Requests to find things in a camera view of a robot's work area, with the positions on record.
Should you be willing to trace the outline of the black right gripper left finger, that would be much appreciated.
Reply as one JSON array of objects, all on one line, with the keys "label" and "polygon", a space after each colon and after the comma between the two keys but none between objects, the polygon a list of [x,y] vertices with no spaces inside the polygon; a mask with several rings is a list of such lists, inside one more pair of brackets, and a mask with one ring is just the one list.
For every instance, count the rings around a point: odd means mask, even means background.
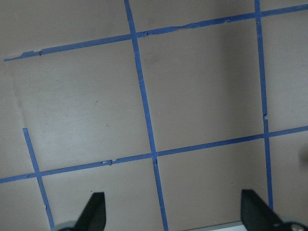
[{"label": "black right gripper left finger", "polygon": [[104,192],[93,193],[75,223],[74,231],[103,231],[106,226]]}]

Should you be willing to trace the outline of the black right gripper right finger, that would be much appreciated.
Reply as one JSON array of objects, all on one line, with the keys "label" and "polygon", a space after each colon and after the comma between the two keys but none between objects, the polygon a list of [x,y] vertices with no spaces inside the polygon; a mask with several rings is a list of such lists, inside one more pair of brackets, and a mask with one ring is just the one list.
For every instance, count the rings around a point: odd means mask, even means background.
[{"label": "black right gripper right finger", "polygon": [[254,190],[241,191],[241,222],[247,231],[274,231],[283,221]]}]

